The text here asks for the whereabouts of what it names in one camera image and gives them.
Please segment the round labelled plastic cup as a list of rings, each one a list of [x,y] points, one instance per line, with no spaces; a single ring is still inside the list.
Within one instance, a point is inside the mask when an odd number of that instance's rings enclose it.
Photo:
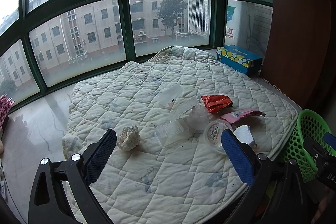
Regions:
[[[226,152],[222,146],[221,135],[226,129],[233,130],[232,126],[223,119],[217,119],[210,122],[203,132],[204,143],[212,151],[226,156]]]

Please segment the green window frame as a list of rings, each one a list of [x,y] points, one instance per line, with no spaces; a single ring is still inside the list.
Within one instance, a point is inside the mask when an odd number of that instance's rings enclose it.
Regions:
[[[236,37],[233,1],[1,0],[1,95],[15,111],[58,89],[145,61],[167,46],[208,49]]]

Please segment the clear square plastic lid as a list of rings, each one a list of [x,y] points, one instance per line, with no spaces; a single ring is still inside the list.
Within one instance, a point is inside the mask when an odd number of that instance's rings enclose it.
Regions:
[[[186,122],[179,118],[163,126],[158,126],[154,135],[159,145],[165,148],[182,140],[189,139],[191,132]]]

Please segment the blue tissue box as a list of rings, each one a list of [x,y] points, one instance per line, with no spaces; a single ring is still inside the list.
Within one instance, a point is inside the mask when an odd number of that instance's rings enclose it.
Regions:
[[[259,74],[263,58],[235,45],[217,47],[217,60],[249,77]]]

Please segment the white foam block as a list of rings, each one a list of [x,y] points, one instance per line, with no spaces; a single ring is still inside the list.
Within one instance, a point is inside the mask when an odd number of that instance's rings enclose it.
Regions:
[[[252,136],[250,126],[248,125],[239,126],[233,131],[233,134],[237,137],[239,142],[248,144],[252,148],[257,147],[256,141]]]

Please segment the pink snack wrapper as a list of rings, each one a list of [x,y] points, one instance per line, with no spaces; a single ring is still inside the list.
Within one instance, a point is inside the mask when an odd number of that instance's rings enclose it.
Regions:
[[[265,113],[255,109],[244,109],[224,114],[220,118],[227,121],[229,124],[235,124],[243,118],[257,116],[264,117]]]

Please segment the red foil snack wrapper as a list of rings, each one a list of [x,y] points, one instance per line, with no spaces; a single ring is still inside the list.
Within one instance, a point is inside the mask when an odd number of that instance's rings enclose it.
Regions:
[[[231,99],[225,95],[201,96],[201,99],[210,114],[217,113],[233,104]]]

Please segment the pink patterned cloth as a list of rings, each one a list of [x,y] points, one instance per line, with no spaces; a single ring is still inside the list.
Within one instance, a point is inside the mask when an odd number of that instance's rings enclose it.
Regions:
[[[1,95],[0,98],[0,126],[1,130],[4,130],[9,120],[8,113],[15,104],[12,98],[9,98],[6,94]]]

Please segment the clear round plastic container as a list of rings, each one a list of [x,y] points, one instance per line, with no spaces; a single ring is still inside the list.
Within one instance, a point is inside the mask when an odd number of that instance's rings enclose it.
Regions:
[[[171,106],[169,119],[175,121],[183,116],[187,111],[191,110],[198,104],[197,99],[183,98],[183,88],[181,85],[173,85],[168,89],[160,92],[157,101],[163,106]]]

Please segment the clear plastic cup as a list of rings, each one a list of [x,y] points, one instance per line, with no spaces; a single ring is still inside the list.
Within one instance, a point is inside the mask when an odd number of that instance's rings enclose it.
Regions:
[[[187,125],[191,132],[202,133],[209,124],[209,112],[204,105],[194,106],[187,118]]]

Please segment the green mesh trash basket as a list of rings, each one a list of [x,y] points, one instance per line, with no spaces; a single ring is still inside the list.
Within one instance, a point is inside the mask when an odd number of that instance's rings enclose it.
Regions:
[[[313,145],[321,147],[327,155],[335,156],[335,145],[328,144],[324,137],[331,133],[324,119],[312,110],[302,110],[297,118],[294,130],[285,146],[283,162],[294,159],[301,172],[303,182],[310,182],[317,175],[316,152],[309,151]]]

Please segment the white quilted mat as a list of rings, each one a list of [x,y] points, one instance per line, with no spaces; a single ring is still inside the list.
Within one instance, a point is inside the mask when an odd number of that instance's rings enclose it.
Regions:
[[[300,108],[290,99],[239,73],[201,50],[168,47],[149,61],[77,83],[62,139],[66,158],[82,153],[108,129],[136,125],[140,144],[116,148],[91,190],[114,223],[204,223],[247,190],[227,156],[192,135],[162,148],[155,132],[170,122],[171,106],[160,92],[181,85],[183,98],[223,94],[233,109],[256,109],[248,117],[257,150],[275,159],[292,132]]]

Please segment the brown wooden wardrobe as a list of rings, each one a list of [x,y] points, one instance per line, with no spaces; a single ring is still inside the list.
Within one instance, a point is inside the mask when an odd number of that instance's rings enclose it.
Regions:
[[[335,0],[273,0],[262,78],[304,109],[335,102]]]

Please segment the crumpled white paper ball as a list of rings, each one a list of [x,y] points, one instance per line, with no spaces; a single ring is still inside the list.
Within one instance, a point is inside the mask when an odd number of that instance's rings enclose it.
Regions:
[[[141,142],[139,129],[137,126],[126,126],[117,137],[117,146],[122,151],[130,151]]]

